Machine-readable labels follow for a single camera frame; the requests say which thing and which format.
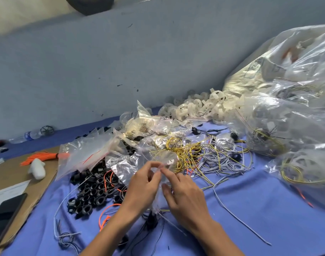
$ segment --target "bottle label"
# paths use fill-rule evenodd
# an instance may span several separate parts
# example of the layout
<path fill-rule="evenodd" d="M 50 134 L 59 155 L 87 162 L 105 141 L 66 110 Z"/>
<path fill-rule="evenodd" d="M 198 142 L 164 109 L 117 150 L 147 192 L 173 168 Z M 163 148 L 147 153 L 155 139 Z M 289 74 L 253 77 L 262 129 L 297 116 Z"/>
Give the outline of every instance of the bottle label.
<path fill-rule="evenodd" d="M 27 141 L 32 141 L 32 140 L 34 140 L 34 139 L 30 136 L 30 133 L 31 133 L 31 131 L 26 132 L 26 133 L 24 134 L 24 137 L 25 137 L 25 139 L 26 139 Z"/>

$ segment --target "white document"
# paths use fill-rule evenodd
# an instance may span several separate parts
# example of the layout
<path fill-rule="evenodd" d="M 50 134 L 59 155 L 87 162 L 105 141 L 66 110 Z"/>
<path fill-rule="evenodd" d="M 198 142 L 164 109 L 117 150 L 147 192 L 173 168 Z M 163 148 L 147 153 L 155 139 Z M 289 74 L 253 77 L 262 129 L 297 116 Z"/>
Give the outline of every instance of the white document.
<path fill-rule="evenodd" d="M 30 183 L 31 180 L 29 181 L 24 181 L 19 184 L 15 184 L 11 187 L 1 189 L 0 190 L 0 204 L 4 202 L 7 199 L 14 198 L 18 195 L 21 195 L 24 193 L 27 185 Z"/>

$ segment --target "cardboard sheet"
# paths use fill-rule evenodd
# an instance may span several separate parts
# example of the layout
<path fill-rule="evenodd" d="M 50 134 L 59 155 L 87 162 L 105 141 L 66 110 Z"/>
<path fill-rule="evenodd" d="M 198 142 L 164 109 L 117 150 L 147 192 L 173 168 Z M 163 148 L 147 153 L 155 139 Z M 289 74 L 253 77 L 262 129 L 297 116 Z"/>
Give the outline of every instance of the cardboard sheet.
<path fill-rule="evenodd" d="M 46 151 L 58 153 L 59 146 L 47 149 Z M 25 189 L 25 193 L 28 196 L 0 244 L 0 253 L 5 246 L 11 244 L 57 173 L 58 160 L 45 161 L 46 176 L 44 179 L 37 181 L 28 173 L 29 165 L 20 166 L 20 163 L 30 155 L 32 154 L 19 156 L 0 164 L 0 190 L 30 180 Z"/>

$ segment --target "hand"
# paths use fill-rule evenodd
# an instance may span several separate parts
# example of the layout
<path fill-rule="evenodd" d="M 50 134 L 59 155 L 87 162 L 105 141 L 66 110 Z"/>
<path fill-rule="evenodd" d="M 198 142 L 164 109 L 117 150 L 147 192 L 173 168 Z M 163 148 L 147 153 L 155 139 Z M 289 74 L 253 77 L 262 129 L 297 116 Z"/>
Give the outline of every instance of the hand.
<path fill-rule="evenodd" d="M 173 172 L 163 168 L 161 172 L 170 181 L 171 188 L 163 184 L 162 191 L 171 213 L 188 231 L 197 235 L 201 226 L 211 225 L 213 220 L 208 212 L 204 193 L 192 181 L 189 175 Z"/>
<path fill-rule="evenodd" d="M 141 215 L 147 210 L 155 199 L 161 180 L 161 172 L 158 170 L 153 173 L 151 168 L 162 166 L 160 162 L 148 161 L 131 178 L 126 196 L 120 209 L 126 209 L 127 212 Z"/>

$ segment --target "blue cloth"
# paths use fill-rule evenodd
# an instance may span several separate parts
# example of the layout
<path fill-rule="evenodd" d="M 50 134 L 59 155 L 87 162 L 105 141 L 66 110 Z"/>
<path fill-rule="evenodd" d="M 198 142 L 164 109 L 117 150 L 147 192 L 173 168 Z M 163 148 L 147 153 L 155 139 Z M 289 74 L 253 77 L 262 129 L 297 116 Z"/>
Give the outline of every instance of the blue cloth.
<path fill-rule="evenodd" d="M 112 120 L 109 119 L 103 123 L 109 124 Z M 24 143 L 27 146 L 20 144 L 19 147 L 23 145 L 22 153 L 20 152 L 21 148 L 14 146 L 16 152 L 13 155 L 11 154 L 12 149 L 10 149 L 7 158 L 71 141 L 75 136 L 83 135 L 93 127 L 102 126 L 99 124 L 100 122 L 97 122 L 62 130 L 64 134 L 60 134 L 58 131 L 52 137 Z M 201 129 L 220 128 L 221 126 L 206 123 Z M 318 206 L 311 208 L 296 192 L 266 173 L 263 169 L 269 161 L 267 157 L 254 156 L 253 158 L 254 168 L 250 172 L 243 176 L 232 177 L 218 185 L 216 192 L 229 210 L 270 242 L 272 246 L 263 243 L 234 219 L 219 205 L 213 190 L 207 189 L 204 194 L 212 218 L 223 226 L 225 232 L 246 255 L 305 256 L 325 254 L 325 210 Z M 213 182 L 220 178 L 215 174 L 208 175 L 208 177 Z M 202 179 L 196 179 L 196 183 L 200 187 L 207 185 Z M 75 252 L 72 248 L 61 250 L 59 247 L 58 242 L 54 239 L 53 222 L 54 214 L 62 199 L 74 188 L 75 186 L 69 183 L 69 176 L 53 182 L 32 211 L 14 242 L 4 250 L 3 255 L 74 255 Z M 67 213 L 66 202 L 64 202 L 57 216 L 62 219 L 63 232 L 82 232 L 76 236 L 75 240 L 79 247 L 84 248 L 99 232 L 100 213 L 101 211 L 94 210 L 88 220 L 75 220 L 74 216 Z M 170 213 L 166 213 L 165 216 L 181 228 Z M 129 242 L 143 223 L 143 219 L 139 219 L 130 229 L 128 232 Z M 134 248 L 133 255 L 151 255 L 156 240 L 160 236 L 161 228 L 162 221 L 160 220 L 155 230 Z M 187 236 L 184 236 L 165 221 L 163 233 L 154 255 L 204 255 L 195 238 L 190 233 L 186 232 L 186 234 Z M 126 251 L 125 255 L 131 255 L 131 249 Z"/>

